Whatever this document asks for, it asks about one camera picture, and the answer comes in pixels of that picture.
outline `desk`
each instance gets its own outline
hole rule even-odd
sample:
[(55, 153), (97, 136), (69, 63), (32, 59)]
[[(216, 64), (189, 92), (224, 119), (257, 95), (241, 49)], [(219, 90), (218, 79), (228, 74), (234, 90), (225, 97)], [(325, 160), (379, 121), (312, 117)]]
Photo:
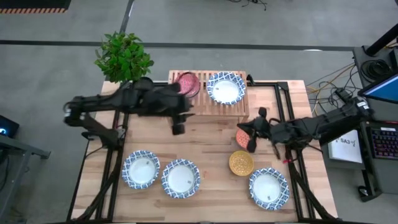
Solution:
[[(296, 118), (311, 116), (310, 105), (303, 81), (287, 81)], [(104, 82), (102, 94), (110, 94), (118, 85)], [(260, 106), (267, 108), (268, 118), (278, 118), (275, 91), (269, 87), (248, 87), (250, 117), (257, 116)], [(110, 128), (113, 112), (99, 112), (96, 119)], [(138, 118), (130, 115), (126, 133), (123, 159), (131, 152), (145, 149), (157, 154), (162, 169), (172, 160), (190, 159), (200, 170), (199, 191), (187, 199), (172, 199), (164, 192), (160, 177), (145, 190), (130, 189), (121, 178), (114, 210), (114, 222), (287, 222), (297, 221), (292, 194), (279, 211), (267, 211), (258, 207), (249, 196), (249, 177), (238, 177), (229, 170), (229, 156), (239, 146), (235, 143), (237, 118), (195, 116), (188, 119), (186, 133), (173, 136), (165, 118)], [(88, 146), (87, 153), (100, 147), (99, 141)], [(279, 146), (284, 155), (284, 147)], [(257, 151), (252, 155), (255, 169), (270, 167), (279, 170), (288, 180), (287, 164), (278, 161), (269, 141), (257, 140)], [(72, 218), (81, 215), (98, 193), (103, 174), (106, 150), (98, 151), (85, 161)], [(306, 149), (303, 158), (307, 168), (310, 188), (330, 214), (337, 217), (322, 155)], [(304, 214), (307, 213), (303, 192), (300, 192)], [(104, 209), (109, 206), (109, 195)]]

